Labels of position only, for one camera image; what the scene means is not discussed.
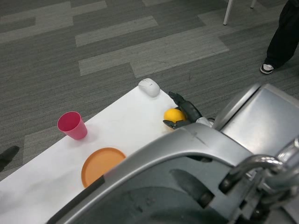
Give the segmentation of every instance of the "orange plate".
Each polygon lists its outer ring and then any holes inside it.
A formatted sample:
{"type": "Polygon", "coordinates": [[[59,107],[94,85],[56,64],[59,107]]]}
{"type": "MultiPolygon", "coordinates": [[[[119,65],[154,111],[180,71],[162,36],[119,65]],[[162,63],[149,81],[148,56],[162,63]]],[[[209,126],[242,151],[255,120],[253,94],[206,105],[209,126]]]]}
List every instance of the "orange plate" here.
{"type": "Polygon", "coordinates": [[[81,180],[83,186],[87,188],[125,158],[124,153],[110,147],[102,148],[92,153],[82,167],[81,180]]]}

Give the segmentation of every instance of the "black pants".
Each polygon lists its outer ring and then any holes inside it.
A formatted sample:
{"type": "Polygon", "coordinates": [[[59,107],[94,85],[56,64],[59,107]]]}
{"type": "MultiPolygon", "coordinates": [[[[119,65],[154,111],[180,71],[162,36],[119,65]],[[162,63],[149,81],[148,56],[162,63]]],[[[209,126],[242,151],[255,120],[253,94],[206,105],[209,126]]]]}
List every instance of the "black pants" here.
{"type": "Polygon", "coordinates": [[[299,7],[287,2],[279,18],[279,27],[267,50],[265,64],[279,68],[293,57],[299,43],[299,7]]]}

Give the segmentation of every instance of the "gray carpet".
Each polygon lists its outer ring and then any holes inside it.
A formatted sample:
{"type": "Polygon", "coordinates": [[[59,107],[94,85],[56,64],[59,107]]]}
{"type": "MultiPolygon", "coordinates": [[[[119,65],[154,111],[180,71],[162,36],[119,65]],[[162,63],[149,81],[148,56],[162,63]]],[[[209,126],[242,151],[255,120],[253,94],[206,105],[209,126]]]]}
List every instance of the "gray carpet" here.
{"type": "Polygon", "coordinates": [[[299,54],[262,76],[285,0],[0,1],[0,152],[20,152],[0,180],[62,138],[57,119],[85,120],[145,77],[213,117],[239,90],[271,83],[299,98],[299,54]]]}

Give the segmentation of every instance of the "black shoe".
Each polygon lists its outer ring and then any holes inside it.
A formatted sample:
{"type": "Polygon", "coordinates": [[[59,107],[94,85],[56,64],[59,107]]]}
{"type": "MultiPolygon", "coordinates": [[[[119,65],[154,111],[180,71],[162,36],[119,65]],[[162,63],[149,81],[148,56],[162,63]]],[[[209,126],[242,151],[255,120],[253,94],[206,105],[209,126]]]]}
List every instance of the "black shoe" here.
{"type": "Polygon", "coordinates": [[[274,71],[274,68],[270,64],[262,64],[260,71],[261,73],[268,75],[274,71]]]}

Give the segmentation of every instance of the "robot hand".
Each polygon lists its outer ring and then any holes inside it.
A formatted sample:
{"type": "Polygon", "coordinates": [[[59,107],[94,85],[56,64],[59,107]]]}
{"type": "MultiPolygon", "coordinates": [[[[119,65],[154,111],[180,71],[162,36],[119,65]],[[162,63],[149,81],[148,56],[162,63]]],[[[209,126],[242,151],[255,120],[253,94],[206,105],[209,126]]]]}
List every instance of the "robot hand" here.
{"type": "Polygon", "coordinates": [[[164,120],[163,122],[172,129],[176,129],[191,123],[195,123],[199,118],[202,117],[198,109],[190,102],[186,101],[181,95],[173,92],[168,94],[174,103],[178,105],[176,109],[179,109],[183,112],[186,117],[186,120],[179,120],[176,123],[170,120],[164,120]]]}

